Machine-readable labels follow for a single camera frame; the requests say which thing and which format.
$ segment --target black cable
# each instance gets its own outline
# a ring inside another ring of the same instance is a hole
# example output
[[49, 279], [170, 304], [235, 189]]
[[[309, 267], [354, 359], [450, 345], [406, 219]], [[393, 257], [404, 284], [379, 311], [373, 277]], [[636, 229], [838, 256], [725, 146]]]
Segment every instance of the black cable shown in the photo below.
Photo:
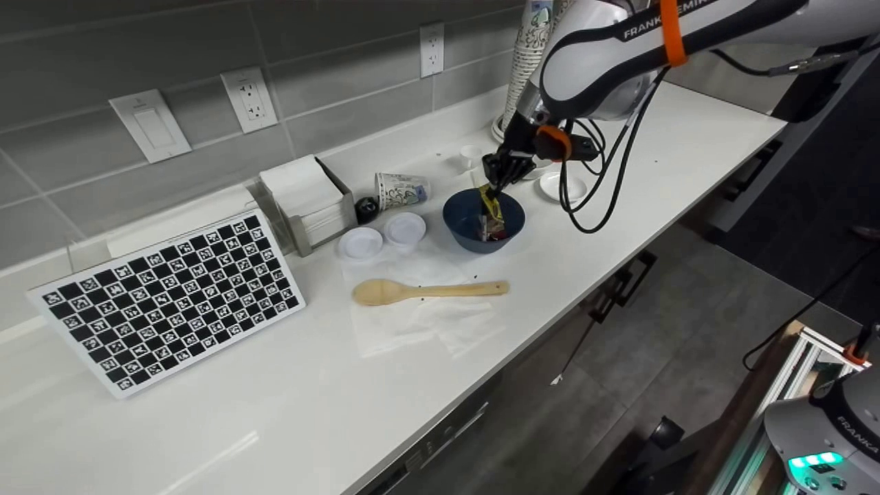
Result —
[[870, 260], [880, 249], [880, 242], [871, 242], [870, 249], [864, 249], [845, 271], [838, 271], [816, 297], [812, 297], [800, 311], [796, 311], [790, 318], [785, 318], [765, 340], [750, 345], [739, 362], [746, 370], [753, 370], [750, 358], [761, 352], [768, 343], [774, 343], [796, 318], [800, 318], [807, 311], [812, 311], [820, 300], [824, 300], [838, 284], [845, 284], [864, 260]]
[[731, 58], [730, 53], [723, 50], [712, 50], [712, 55], [717, 55], [721, 59], [725, 59], [731, 69], [743, 70], [743, 73], [753, 73], [753, 76], [779, 76], [779, 70], [774, 69], [753, 69], [753, 65], [746, 65], [739, 62], [738, 58]]
[[588, 330], [591, 330], [595, 323], [598, 323], [598, 318], [588, 318], [588, 323], [581, 330], [581, 337], [577, 337], [576, 350], [569, 352], [566, 362], [565, 362], [565, 365], [559, 367], [559, 373], [552, 376], [551, 388], [555, 388], [555, 384], [565, 378], [565, 373], [569, 370], [576, 355], [581, 352], [581, 345], [584, 345], [584, 340], [585, 340], [585, 334], [588, 334]]
[[[598, 146], [598, 157], [603, 157], [603, 167], [606, 167], [606, 131], [598, 125], [598, 121], [591, 121], [595, 128], [588, 128], [584, 121], [576, 121]], [[600, 169], [595, 169], [585, 160], [581, 160], [584, 169], [588, 169], [591, 176], [600, 176]]]
[[636, 17], [636, 3], [632, 0], [625, 0], [625, 3], [626, 3], [631, 13]]
[[[569, 172], [566, 172], [569, 167], [566, 167], [566, 160], [562, 161], [559, 202], [562, 202], [562, 209], [569, 213], [573, 224], [576, 224], [581, 234], [598, 234], [598, 230], [603, 230], [606, 223], [610, 219], [610, 213], [614, 213], [614, 209], [617, 209], [617, 202], [618, 202], [618, 196], [622, 196], [622, 183], [625, 183], [625, 176], [626, 176], [632, 142], [636, 142], [636, 138], [637, 138], [642, 121], [643, 121], [643, 116], [646, 116], [646, 109], [648, 109], [648, 105], [651, 105], [651, 98], [654, 98], [654, 92], [658, 92], [665, 70], [669, 70], [669, 69], [661, 69], [661, 73], [654, 76], [646, 98], [643, 98], [642, 108], [636, 109], [632, 128], [631, 128], [631, 138], [626, 138], [626, 146], [625, 146], [625, 157], [622, 157], [622, 164], [618, 164], [618, 172], [617, 172], [617, 183], [614, 183], [614, 191], [610, 191], [610, 202], [607, 202], [607, 209], [606, 209], [606, 213], [603, 213], [603, 219], [600, 219], [598, 224], [588, 224], [588, 229], [585, 229], [585, 224], [581, 224], [581, 219], [576, 218], [576, 209], [573, 209], [573, 202], [569, 202]], [[617, 142], [614, 142], [614, 147], [610, 147], [610, 160], [614, 160], [614, 154], [617, 154], [625, 131], [626, 131], [626, 125], [625, 125], [622, 135], [617, 138]], [[600, 172], [591, 196], [600, 189], [600, 182], [606, 178], [606, 172], [607, 172], [607, 167]]]
[[877, 40], [877, 43], [867, 43], [867, 47], [860, 47], [860, 50], [851, 50], [851, 53], [823, 53], [823, 55], [790, 59], [790, 62], [769, 65], [769, 69], [746, 65], [743, 59], [731, 58], [731, 55], [723, 53], [723, 50], [709, 50], [709, 53], [717, 55], [721, 59], [725, 59], [730, 65], [734, 65], [734, 69], [743, 70], [743, 73], [753, 73], [753, 76], [790, 76], [790, 73], [823, 70], [823, 69], [829, 69], [829, 65], [838, 65], [838, 62], [855, 59], [855, 58], [870, 55], [870, 53], [874, 53], [874, 50], [880, 50], [880, 40]]

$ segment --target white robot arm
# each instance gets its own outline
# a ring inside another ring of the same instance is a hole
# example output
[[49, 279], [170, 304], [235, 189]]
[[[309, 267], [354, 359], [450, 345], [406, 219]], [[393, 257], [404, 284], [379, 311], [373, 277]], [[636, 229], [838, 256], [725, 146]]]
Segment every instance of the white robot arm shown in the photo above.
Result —
[[618, 20], [600, 0], [576, 0], [536, 73], [551, 121], [591, 116], [622, 81], [677, 62], [669, 43], [690, 55], [739, 35], [824, 47], [880, 32], [877, 0], [677, 0], [675, 11], [661, 0]]
[[[483, 157], [486, 178], [504, 189], [534, 169], [532, 157], [598, 160], [600, 147], [576, 138], [569, 124], [595, 116], [636, 76], [677, 65], [692, 53], [739, 35], [824, 47], [871, 32], [880, 32], [880, 0], [654, 0], [631, 17], [603, 0], [576, 0], [534, 73], [548, 113], [538, 124], [526, 116], [510, 121], [499, 150]], [[779, 73], [824, 69], [855, 55], [860, 53], [820, 55]]]

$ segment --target white countertop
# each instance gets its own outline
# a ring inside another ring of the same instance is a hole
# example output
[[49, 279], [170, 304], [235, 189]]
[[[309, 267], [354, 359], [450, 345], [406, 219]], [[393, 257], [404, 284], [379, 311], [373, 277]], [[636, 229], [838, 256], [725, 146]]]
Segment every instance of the white countertop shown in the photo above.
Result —
[[[354, 189], [368, 186], [373, 169], [433, 176], [435, 197], [419, 207], [430, 219], [422, 249], [347, 267], [332, 242], [292, 257], [309, 311], [127, 400], [108, 396], [57, 334], [0, 332], [0, 491], [362, 486], [779, 128], [768, 116], [664, 84], [607, 229], [581, 235], [534, 183], [518, 183], [510, 191], [526, 207], [526, 230], [494, 256], [466, 252], [439, 229], [444, 200], [470, 186], [457, 154], [490, 147], [481, 135], [444, 128], [446, 146], [419, 147], [422, 131], [444, 131], [406, 124], [327, 154]], [[351, 304], [349, 289], [373, 274], [504, 277], [511, 295]]]

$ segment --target black and white checkered pattern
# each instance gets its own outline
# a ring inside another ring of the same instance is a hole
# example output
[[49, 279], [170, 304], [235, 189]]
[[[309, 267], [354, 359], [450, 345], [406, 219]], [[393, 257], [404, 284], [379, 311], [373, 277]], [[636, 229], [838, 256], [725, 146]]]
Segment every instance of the black and white checkered pattern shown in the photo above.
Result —
[[259, 212], [37, 290], [112, 396], [305, 307]]

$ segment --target electrical outlet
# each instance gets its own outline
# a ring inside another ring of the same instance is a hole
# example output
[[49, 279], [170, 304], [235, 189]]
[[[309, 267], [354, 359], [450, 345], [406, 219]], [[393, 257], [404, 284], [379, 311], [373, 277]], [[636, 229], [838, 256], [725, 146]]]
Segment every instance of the electrical outlet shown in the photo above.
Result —
[[236, 109], [241, 131], [257, 131], [277, 124], [273, 95], [261, 69], [221, 73], [229, 101]]
[[422, 76], [444, 70], [444, 25], [422, 26]]
[[160, 90], [111, 98], [111, 108], [149, 161], [189, 150], [189, 142]]

